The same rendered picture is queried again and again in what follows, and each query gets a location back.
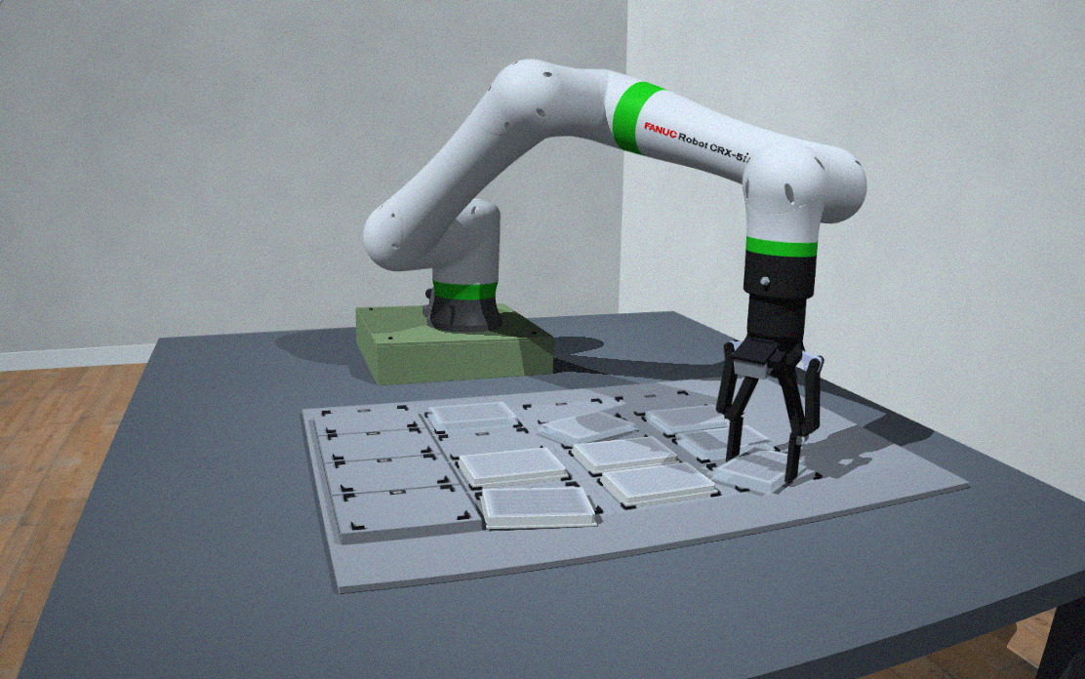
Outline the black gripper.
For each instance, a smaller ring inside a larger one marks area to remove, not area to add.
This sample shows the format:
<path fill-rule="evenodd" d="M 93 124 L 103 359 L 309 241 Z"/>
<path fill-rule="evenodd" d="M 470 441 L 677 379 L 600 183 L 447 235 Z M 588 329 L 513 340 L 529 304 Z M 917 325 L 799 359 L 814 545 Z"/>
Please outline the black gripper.
<path fill-rule="evenodd" d="M 746 338 L 758 336 L 763 340 L 778 340 L 781 347 L 778 351 L 786 353 L 786 362 L 780 370 L 773 369 L 769 373 L 778 377 L 784 393 L 788 418 L 790 419 L 790 444 L 786 462 L 786 482 L 797 477 L 800 466 L 801 444 L 810 439 L 810 433 L 820 427 L 820 372 L 824 357 L 805 353 L 803 345 L 807 300 L 767 300 L 749 294 L 746 316 Z M 716 403 L 716 412 L 724 415 L 724 425 L 729 428 L 726 462 L 740 454 L 741 432 L 743 432 L 743 411 L 749 398 L 760 379 L 744 377 L 733 400 L 737 373 L 733 370 L 731 353 L 742 341 L 731 340 L 724 343 L 725 363 L 722 373 L 720 388 Z M 805 376 L 805 417 L 795 367 L 804 363 Z M 733 403 L 731 403 L 733 401 Z"/>

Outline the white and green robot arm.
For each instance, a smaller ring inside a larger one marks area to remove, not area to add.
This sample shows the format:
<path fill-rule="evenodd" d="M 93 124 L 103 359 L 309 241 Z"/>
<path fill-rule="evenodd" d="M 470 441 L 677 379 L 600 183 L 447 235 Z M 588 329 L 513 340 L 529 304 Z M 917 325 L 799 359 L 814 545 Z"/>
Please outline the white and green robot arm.
<path fill-rule="evenodd" d="M 846 220 L 866 196 L 861 163 L 842 148 L 769 132 L 621 72 L 512 62 L 450 141 L 363 227 L 365 249 L 379 267 L 432 268 L 422 307 L 427 326 L 502 326 L 501 212 L 475 197 L 551 137 L 597 141 L 742 184 L 743 289 L 767 300 L 814 296 L 820 225 Z"/>

